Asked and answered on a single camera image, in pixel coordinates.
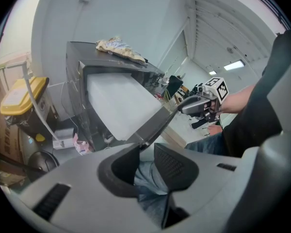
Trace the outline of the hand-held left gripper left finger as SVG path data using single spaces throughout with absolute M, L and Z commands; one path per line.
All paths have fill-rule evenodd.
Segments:
M 134 177 L 140 162 L 139 144 L 125 147 L 100 162 L 97 175 L 100 183 L 113 195 L 122 198 L 138 197 Z

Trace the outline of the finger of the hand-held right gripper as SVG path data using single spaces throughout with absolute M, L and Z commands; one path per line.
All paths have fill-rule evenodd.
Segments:
M 178 111 L 183 114 L 197 114 L 204 111 L 205 98 L 194 95 L 186 98 L 178 105 Z

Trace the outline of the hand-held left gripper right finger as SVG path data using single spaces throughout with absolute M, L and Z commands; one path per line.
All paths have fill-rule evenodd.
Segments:
M 189 217 L 189 214 L 175 203 L 172 193 L 189 188 L 199 174 L 198 165 L 167 144 L 154 146 L 154 163 L 168 188 L 162 228 L 168 228 Z

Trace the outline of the person's right forearm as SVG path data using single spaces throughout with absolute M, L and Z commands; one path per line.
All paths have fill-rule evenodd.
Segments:
M 219 113 L 239 113 L 247 105 L 254 88 L 255 85 L 250 85 L 235 94 L 229 94 L 222 103 Z

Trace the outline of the person's right hand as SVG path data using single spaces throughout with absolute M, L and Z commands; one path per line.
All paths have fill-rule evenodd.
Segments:
M 221 114 L 221 104 L 217 101 L 212 100 L 211 106 L 209 107 L 209 112 L 212 114 Z

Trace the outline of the black speaker box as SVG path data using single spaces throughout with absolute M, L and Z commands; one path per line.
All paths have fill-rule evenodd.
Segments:
M 169 83 L 166 88 L 166 94 L 168 99 L 170 100 L 174 94 L 178 91 L 178 89 L 182 86 L 183 81 L 177 76 L 171 75 L 169 78 Z

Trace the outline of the rectangular ceiling light panel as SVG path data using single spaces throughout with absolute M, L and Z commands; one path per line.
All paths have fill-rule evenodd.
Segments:
M 236 62 L 233 62 L 233 63 L 230 63 L 230 64 L 224 66 L 224 69 L 226 71 L 228 71 L 228 70 L 233 70 L 233 69 L 237 69 L 237 68 L 242 68 L 244 66 L 245 66 L 245 63 L 242 60 L 238 60 Z

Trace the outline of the person's jeans leg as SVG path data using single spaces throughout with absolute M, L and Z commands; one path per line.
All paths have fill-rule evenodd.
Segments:
M 221 156 L 229 155 L 222 133 L 191 142 L 185 146 L 185 149 Z M 139 162 L 134 185 L 140 192 L 139 205 L 147 216 L 160 226 L 165 214 L 169 189 L 153 161 Z

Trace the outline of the pink plastic bag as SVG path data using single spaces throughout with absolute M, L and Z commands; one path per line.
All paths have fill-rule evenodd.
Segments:
M 76 151 L 80 155 L 86 155 L 86 154 L 89 154 L 93 151 L 93 148 L 89 145 L 88 142 L 81 141 L 78 139 L 77 133 L 74 134 L 72 142 L 73 142 L 73 146 L 75 147 Z

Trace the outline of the person's torso black shirt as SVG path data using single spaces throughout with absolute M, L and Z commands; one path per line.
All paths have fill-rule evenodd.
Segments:
M 267 138 L 279 134 L 282 127 L 267 95 L 291 64 L 291 30 L 277 36 L 270 58 L 245 107 L 223 130 L 226 147 L 232 157 L 260 146 Z

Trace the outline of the black standing fan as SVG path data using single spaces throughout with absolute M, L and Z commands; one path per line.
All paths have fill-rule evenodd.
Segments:
M 43 150 L 33 153 L 29 157 L 27 165 L 12 160 L 11 158 L 6 157 L 1 153 L 0 161 L 25 171 L 32 183 L 60 165 L 52 153 Z

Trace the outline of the pile of cloths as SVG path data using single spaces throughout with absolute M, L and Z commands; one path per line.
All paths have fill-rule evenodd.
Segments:
M 130 45 L 122 41 L 120 37 L 112 37 L 109 40 L 98 40 L 96 42 L 96 49 L 98 51 L 107 52 L 108 54 L 115 54 L 121 58 L 129 59 L 135 63 L 147 66 L 148 60 L 136 52 Z

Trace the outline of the dark table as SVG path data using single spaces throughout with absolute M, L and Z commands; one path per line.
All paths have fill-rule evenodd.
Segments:
M 66 75 L 69 97 L 80 131 L 92 146 L 88 110 L 87 76 L 101 73 L 128 73 L 158 99 L 164 74 L 152 64 L 147 66 L 121 58 L 114 54 L 98 51 L 95 43 L 68 42 L 66 45 Z M 168 106 L 178 112 L 176 106 Z

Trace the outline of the printed brown cardboard box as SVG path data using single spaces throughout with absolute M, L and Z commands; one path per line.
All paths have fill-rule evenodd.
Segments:
M 0 104 L 6 92 L 0 79 Z M 20 130 L 16 125 L 7 124 L 4 115 L 0 112 L 0 154 L 20 164 L 24 164 L 21 149 Z M 11 186 L 26 178 L 22 168 L 0 160 L 0 184 Z

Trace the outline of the yellow-lidded trash bin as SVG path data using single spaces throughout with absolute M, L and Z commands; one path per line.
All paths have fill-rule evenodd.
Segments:
M 29 83 L 42 117 L 54 132 L 57 124 L 57 112 L 47 94 L 49 78 L 30 78 Z M 17 79 L 0 105 L 0 112 L 10 125 L 18 126 L 35 141 L 52 139 L 52 134 L 40 120 L 32 104 L 24 79 Z

